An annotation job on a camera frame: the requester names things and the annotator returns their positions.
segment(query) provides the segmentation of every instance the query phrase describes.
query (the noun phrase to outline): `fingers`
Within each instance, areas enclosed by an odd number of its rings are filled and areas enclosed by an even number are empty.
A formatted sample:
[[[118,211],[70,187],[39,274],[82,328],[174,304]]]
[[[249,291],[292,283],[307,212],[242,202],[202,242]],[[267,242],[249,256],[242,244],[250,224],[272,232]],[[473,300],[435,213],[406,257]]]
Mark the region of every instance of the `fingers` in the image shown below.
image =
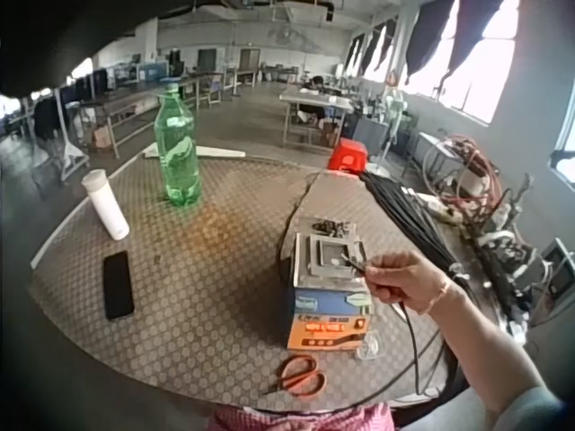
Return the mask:
[[[382,303],[399,303],[406,299],[405,294],[400,289],[374,285],[369,281],[367,281],[367,287],[371,291],[371,294]]]
[[[410,267],[378,268],[366,266],[366,280],[379,286],[406,287],[413,283]]]
[[[370,260],[370,264],[378,268],[402,268],[417,263],[419,259],[417,251],[400,251],[375,256]]]

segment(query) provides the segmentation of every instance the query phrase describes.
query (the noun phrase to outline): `scissors handle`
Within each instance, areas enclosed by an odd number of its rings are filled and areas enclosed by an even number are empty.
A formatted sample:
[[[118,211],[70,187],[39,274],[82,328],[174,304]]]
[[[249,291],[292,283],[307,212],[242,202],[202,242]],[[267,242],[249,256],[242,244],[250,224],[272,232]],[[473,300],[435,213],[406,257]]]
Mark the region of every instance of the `scissors handle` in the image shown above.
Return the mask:
[[[287,375],[290,366],[298,361],[299,362],[306,361],[309,364],[308,370],[300,374]],[[317,386],[314,389],[308,392],[294,392],[294,389],[300,387],[301,385],[305,384],[309,379],[314,377],[317,377],[317,379],[319,379],[319,382],[317,383]],[[309,355],[297,355],[289,358],[288,361],[285,363],[281,375],[279,377],[278,387],[283,391],[290,392],[292,395],[298,398],[309,398],[321,392],[325,387],[326,383],[327,379],[325,378],[325,374],[317,371],[317,361],[313,357]]]

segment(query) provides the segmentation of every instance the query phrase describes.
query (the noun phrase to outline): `wrist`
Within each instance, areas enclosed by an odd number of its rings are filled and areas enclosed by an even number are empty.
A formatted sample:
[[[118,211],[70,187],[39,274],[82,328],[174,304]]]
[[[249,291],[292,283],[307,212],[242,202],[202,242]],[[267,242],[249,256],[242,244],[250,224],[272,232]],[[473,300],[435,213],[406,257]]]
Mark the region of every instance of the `wrist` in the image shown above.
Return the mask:
[[[460,285],[450,282],[449,288],[441,298],[438,299],[433,307],[428,312],[428,315],[434,321],[441,319],[442,317],[450,314],[463,307],[466,299],[466,294]]]

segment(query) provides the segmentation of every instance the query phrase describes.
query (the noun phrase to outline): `black smartphone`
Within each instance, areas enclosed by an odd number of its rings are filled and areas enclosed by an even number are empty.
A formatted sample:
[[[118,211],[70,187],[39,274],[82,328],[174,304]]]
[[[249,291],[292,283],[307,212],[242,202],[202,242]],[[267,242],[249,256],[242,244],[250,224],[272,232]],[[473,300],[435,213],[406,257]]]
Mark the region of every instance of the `black smartphone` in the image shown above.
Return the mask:
[[[104,259],[104,308],[111,321],[134,312],[132,283],[129,278],[128,252],[112,254]]]

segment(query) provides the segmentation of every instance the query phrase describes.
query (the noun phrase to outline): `bracelet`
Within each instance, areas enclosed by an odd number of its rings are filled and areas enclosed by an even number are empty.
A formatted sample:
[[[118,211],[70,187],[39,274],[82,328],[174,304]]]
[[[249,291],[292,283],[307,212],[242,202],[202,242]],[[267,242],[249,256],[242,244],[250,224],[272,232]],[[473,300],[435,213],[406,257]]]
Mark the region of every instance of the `bracelet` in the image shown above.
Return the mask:
[[[441,285],[441,287],[439,288],[440,292],[437,294],[437,296],[435,298],[433,298],[431,301],[429,301],[429,305],[427,306],[427,308],[422,312],[418,312],[418,315],[428,314],[431,311],[431,309],[433,308],[433,306],[441,298],[443,298],[443,296],[445,296],[445,294],[449,290],[449,287],[451,287],[451,280],[447,279],[446,281],[443,282],[443,285]]]

